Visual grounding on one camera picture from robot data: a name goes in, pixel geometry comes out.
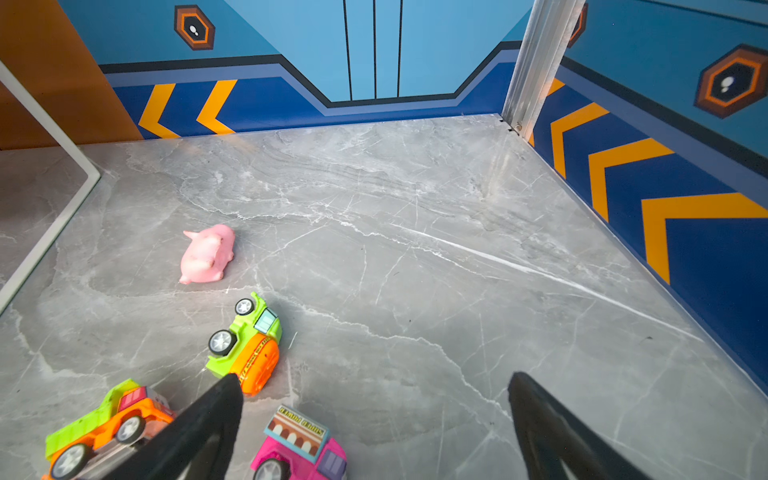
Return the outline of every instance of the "toy car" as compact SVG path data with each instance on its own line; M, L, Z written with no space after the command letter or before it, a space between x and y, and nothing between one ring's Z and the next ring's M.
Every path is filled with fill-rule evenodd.
M346 453L328 428L281 405L264 433L253 480L346 480Z
M42 480L99 478L105 463L130 455L126 447L151 439L174 418L163 396L126 380L107 393L99 408L46 437L51 469Z
M215 332L208 340L205 365L215 376L237 374L245 395L253 396L266 384L280 358L278 343L283 336L280 319L256 295L235 304L235 320L229 329Z

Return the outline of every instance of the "orange toy truck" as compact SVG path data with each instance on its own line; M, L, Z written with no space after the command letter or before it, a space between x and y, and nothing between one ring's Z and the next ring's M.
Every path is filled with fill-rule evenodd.
M163 396L126 380L107 393L99 408L45 439L51 469L42 480L97 478L130 455L128 447L154 437L175 417Z

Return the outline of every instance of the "black line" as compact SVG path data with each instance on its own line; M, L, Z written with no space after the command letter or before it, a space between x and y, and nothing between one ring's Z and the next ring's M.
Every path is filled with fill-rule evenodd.
M521 41L503 41L496 45L496 48L485 57L480 65L464 80L455 92L451 94L434 95L415 95L412 97L392 97L392 98L370 98L367 100L345 100L331 101L325 96L307 77L305 77L298 68L288 61L282 55L253 55L249 57L227 57L227 58L195 58L193 60L172 60L172 61L145 61L137 63L117 63L99 65L104 74L117 73L138 73L163 70L187 70L193 68L216 68L216 67L236 67L242 65L281 65L286 71L294 77L310 94L317 98L326 108L337 107L359 107L363 105L380 105L407 103L411 101L431 101L431 100L451 100L457 98L475 77L493 60L502 50L519 50Z
M400 96L400 59L402 58L402 0L400 0L400 40L397 45L397 96Z
M352 65L349 63L349 28L346 23L346 0L344 2L344 36L346 36L346 73L349 75L349 100L352 101Z
M586 78L590 82L611 92L617 97L624 99L635 107L653 115L665 124L690 135L702 144L712 147L714 150L719 151L726 157L732 158L734 161L749 168L751 171L768 178L768 158L765 158L757 152L678 114L674 110L658 104L650 98L645 97L568 57L563 57L561 64L575 74Z
M656 2L655 0L637 0L637 1L638 2L643 2L643 3L652 3L654 5L663 5L663 6L669 7L669 8L677 8L679 10L685 10L687 12L696 12L696 13L700 13L702 15L709 15L710 17L725 18L725 19L728 19L728 20L733 20L734 22L741 22L741 23L746 23L748 25L755 25L757 27L765 28L765 24L764 23L752 22L750 20L744 20L743 18L730 17L728 15L723 15L721 13L707 12L707 11L704 11L704 10L699 10L697 8L683 7L682 5L671 5L669 3ZM763 3L763 2L754 2L754 3L759 3L759 4L762 4L762 5L765 5L765 3Z
M373 0L373 97L376 94L376 0Z
M99 65L104 74L139 71L186 70L188 68L236 67L281 63L282 55L253 55L249 57L195 58L193 60L138 61Z

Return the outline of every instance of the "pink toy car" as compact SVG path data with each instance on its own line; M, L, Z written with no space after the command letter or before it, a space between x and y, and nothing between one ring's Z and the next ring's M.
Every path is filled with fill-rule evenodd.
M259 453L253 480L346 480L346 453L328 429L281 405Z

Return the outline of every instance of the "toy car roof sign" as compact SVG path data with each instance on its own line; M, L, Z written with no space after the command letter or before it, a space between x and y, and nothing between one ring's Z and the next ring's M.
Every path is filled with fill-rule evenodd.
M264 433L312 463L328 440L328 429L314 420L281 405Z

